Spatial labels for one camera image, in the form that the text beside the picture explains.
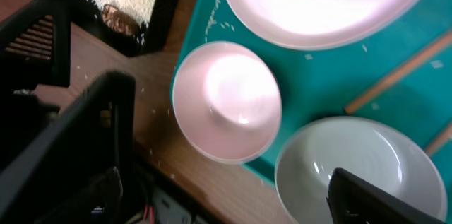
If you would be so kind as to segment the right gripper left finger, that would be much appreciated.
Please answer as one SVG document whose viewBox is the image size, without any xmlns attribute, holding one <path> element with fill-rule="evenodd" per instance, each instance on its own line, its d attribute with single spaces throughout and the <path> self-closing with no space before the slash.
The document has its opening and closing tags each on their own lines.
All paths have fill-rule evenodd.
<svg viewBox="0 0 452 224">
<path fill-rule="evenodd" d="M 135 79 L 98 77 L 6 167 L 2 223 L 123 223 L 135 211 Z"/>
</svg>

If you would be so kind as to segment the large white plate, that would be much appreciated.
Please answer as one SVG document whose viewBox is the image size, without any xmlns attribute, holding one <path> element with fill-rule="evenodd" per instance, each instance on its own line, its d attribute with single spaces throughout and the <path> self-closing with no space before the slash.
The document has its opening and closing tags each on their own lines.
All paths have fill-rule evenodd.
<svg viewBox="0 0 452 224">
<path fill-rule="evenodd" d="M 280 47 L 322 50 L 366 38 L 419 0 L 227 0 L 255 35 Z"/>
</svg>

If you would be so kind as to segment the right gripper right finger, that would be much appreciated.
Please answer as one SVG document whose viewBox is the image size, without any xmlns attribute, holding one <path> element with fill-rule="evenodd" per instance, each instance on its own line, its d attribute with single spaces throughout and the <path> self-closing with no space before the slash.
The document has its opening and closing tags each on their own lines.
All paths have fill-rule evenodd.
<svg viewBox="0 0 452 224">
<path fill-rule="evenodd" d="M 342 168 L 326 198 L 334 224 L 444 224 Z"/>
</svg>

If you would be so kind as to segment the small pink bowl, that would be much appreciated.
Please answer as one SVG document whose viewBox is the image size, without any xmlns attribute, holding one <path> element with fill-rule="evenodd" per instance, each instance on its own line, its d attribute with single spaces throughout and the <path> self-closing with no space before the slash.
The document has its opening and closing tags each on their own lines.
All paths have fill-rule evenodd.
<svg viewBox="0 0 452 224">
<path fill-rule="evenodd" d="M 254 52 L 216 41 L 192 50 L 174 76 L 172 106 L 187 141 L 226 164 L 252 161 L 275 140 L 282 121 L 278 83 Z"/>
</svg>

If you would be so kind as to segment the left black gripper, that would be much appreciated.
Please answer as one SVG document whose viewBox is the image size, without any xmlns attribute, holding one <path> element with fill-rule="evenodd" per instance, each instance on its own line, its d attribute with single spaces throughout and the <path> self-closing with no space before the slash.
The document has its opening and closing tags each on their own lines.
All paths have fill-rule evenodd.
<svg viewBox="0 0 452 224">
<path fill-rule="evenodd" d="M 71 21 L 61 0 L 33 0 L 1 21 L 1 87 L 67 87 Z M 1 94 L 1 167 L 6 167 L 58 115 L 60 106 L 29 93 Z"/>
</svg>

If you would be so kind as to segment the grey metal bowl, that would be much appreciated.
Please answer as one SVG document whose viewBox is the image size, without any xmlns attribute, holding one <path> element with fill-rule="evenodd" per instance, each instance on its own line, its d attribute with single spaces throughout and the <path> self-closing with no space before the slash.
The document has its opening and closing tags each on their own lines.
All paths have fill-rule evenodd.
<svg viewBox="0 0 452 224">
<path fill-rule="evenodd" d="M 303 126 L 278 156 L 275 187 L 295 223 L 332 223 L 326 197 L 337 167 L 428 215 L 446 219 L 444 182 L 414 141 L 370 119 L 331 117 Z"/>
</svg>

